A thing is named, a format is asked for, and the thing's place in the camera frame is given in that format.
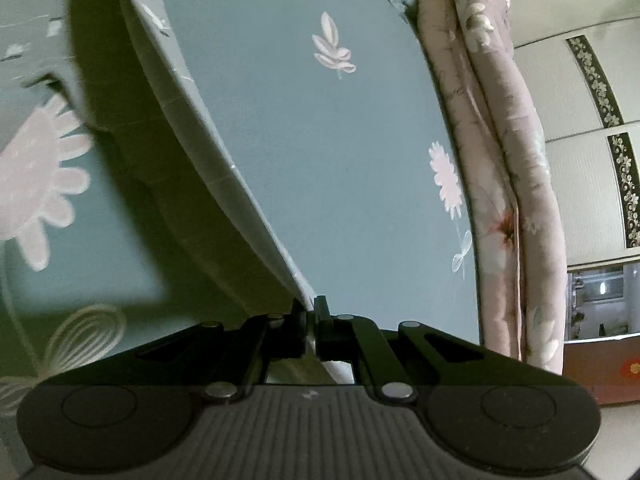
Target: leaf print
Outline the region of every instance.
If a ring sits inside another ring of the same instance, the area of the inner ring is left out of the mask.
[[[340,61],[348,61],[351,59],[351,50],[342,46],[335,51],[335,57]]]
[[[0,415],[15,415],[38,383],[105,357],[121,341],[127,320],[113,305],[91,305],[69,316],[53,333],[35,377],[0,378]]]
[[[334,20],[332,20],[331,16],[326,12],[323,12],[320,17],[320,23],[326,40],[333,48],[337,48],[340,36],[338,35],[338,27],[335,26]]]
[[[337,50],[334,49],[330,44],[328,44],[323,38],[320,36],[316,36],[315,34],[311,36],[314,40],[316,48],[325,56],[328,57],[337,57]]]
[[[451,270],[453,270],[453,272],[458,272],[458,270],[460,270],[460,266],[464,262],[465,256],[471,250],[472,243],[473,238],[471,235],[471,231],[467,231],[465,233],[465,237],[462,240],[460,252],[453,257],[453,261],[451,263]]]
[[[489,18],[480,14],[485,9],[484,4],[469,3],[469,0],[457,0],[456,10],[462,31],[465,35],[466,47],[470,52],[478,52],[478,45],[489,46],[491,37],[489,31],[494,30],[494,26]]]
[[[533,141],[533,145],[536,149],[536,163],[545,171],[547,175],[550,176],[551,167],[549,166],[549,159],[546,156],[546,142],[544,132],[535,132],[533,135]]]
[[[316,52],[314,57],[325,67],[336,70],[338,79],[342,72],[351,74],[356,71],[356,66],[348,62],[351,59],[351,50],[338,47],[338,28],[334,20],[326,13],[322,13],[320,19],[324,38],[313,34],[311,39],[320,52]]]
[[[462,216],[462,189],[456,175],[456,168],[451,163],[449,155],[439,142],[434,142],[430,149],[431,169],[435,172],[433,181],[440,186],[440,200],[444,202],[445,210],[451,215],[451,219],[457,214]]]
[[[331,58],[329,58],[327,56],[324,56],[323,54],[314,54],[314,56],[325,67],[333,68],[334,70],[336,70],[338,68],[338,62],[336,60],[331,59]]]
[[[549,362],[560,346],[558,339],[553,338],[555,320],[543,319],[543,312],[536,306],[527,313],[527,362],[539,368],[549,370]]]

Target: red flower decoration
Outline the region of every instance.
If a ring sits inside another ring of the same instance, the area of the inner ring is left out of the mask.
[[[620,368],[620,375],[625,379],[640,380],[640,357],[628,359]]]
[[[513,250],[515,231],[513,228],[513,213],[511,211],[506,210],[504,212],[504,217],[496,224],[492,231],[502,234],[504,237],[502,245],[506,250]]]

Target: bed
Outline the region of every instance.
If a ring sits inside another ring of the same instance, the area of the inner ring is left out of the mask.
[[[491,83],[512,70],[509,0],[16,1],[0,11],[5,476],[28,468],[13,415],[37,382],[293,297],[561,370],[537,116],[518,73]],[[313,358],[277,373],[350,380]]]

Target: ribbed plastic surface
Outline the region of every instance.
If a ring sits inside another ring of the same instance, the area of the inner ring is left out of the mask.
[[[449,456],[409,410],[376,403],[361,386],[257,386],[235,405],[207,408],[156,462],[75,475],[40,466],[25,480],[497,480]],[[588,480],[582,470],[545,477]]]

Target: circular pad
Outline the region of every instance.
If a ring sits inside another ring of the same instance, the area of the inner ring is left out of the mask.
[[[428,426],[460,458],[504,474],[550,474],[581,464],[600,410],[580,386],[437,386]]]
[[[179,386],[41,384],[21,402],[17,424],[36,462],[98,474],[161,456],[183,436],[193,412]]]

